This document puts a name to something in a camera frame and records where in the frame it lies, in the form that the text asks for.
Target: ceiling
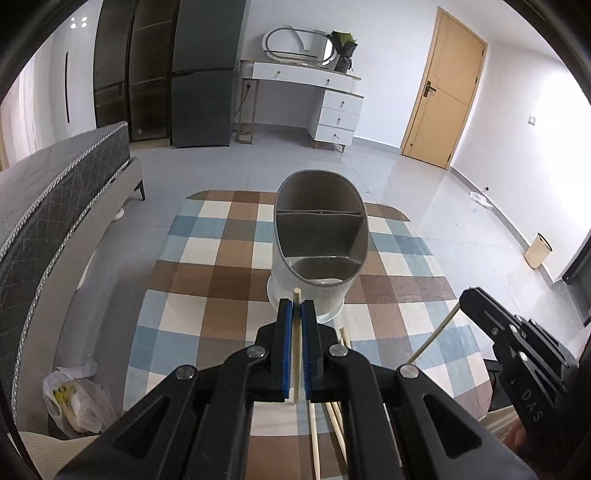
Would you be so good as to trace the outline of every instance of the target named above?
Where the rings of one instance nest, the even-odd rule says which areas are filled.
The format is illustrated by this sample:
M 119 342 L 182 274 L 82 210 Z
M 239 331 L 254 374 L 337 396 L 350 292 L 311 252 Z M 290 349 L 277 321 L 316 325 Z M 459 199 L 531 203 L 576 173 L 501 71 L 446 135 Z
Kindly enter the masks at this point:
M 488 42 L 528 48 L 559 60 L 534 27 L 503 0 L 439 0 L 437 3 Z

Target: refrigerator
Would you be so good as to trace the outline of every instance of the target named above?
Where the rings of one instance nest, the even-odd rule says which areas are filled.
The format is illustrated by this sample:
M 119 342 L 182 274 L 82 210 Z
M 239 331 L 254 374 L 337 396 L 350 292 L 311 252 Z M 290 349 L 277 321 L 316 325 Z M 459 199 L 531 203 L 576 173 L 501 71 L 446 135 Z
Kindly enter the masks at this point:
M 182 0 L 171 73 L 171 144 L 229 145 L 248 0 Z

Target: checkered tablecloth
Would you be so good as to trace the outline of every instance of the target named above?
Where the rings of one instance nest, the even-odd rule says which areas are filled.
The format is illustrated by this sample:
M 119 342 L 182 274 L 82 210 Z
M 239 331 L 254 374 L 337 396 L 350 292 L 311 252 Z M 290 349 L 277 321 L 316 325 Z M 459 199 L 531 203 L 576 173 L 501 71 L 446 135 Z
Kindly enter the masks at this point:
M 275 193 L 210 190 L 185 200 L 152 274 L 138 319 L 125 385 L 131 408 L 182 364 L 221 364 L 274 322 L 267 298 Z M 328 323 L 347 326 L 353 349 L 377 365 L 405 362 L 437 327 L 455 296 L 425 242 L 398 210 L 367 203 L 367 262 Z M 460 311 L 416 362 L 476 418 L 492 389 Z M 323 478 L 346 473 L 324 407 L 316 405 Z M 312 478 L 306 404 L 256 403 L 246 477 Z

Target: drawer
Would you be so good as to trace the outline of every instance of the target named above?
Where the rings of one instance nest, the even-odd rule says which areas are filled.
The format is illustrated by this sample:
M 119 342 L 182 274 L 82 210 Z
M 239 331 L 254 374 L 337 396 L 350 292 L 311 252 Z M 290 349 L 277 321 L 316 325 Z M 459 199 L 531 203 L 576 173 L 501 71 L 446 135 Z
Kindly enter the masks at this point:
M 318 87 L 350 92 L 354 79 L 328 70 L 298 67 L 281 63 L 256 62 L 252 71 L 253 79 L 279 80 L 280 82 L 304 83 Z
M 320 111 L 320 125 L 328 125 L 330 127 L 344 128 L 345 130 L 355 130 L 359 122 L 359 115 L 349 112 L 339 112 L 332 108 L 323 108 Z
M 352 130 L 328 127 L 326 125 L 318 125 L 314 140 L 318 140 L 319 142 L 335 143 L 339 145 L 351 145 L 354 133 L 355 132 Z
M 322 106 L 359 115 L 363 106 L 363 97 L 326 90 Z

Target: door handle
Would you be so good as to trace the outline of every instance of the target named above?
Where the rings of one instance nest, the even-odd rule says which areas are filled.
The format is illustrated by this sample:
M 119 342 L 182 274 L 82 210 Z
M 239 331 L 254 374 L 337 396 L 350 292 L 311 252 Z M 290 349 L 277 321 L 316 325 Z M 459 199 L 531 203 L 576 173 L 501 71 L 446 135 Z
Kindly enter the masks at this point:
M 431 82 L 427 82 L 427 84 L 425 85 L 425 92 L 423 93 L 423 96 L 426 98 L 429 95 L 429 92 L 435 93 L 436 91 L 437 89 L 431 86 Z

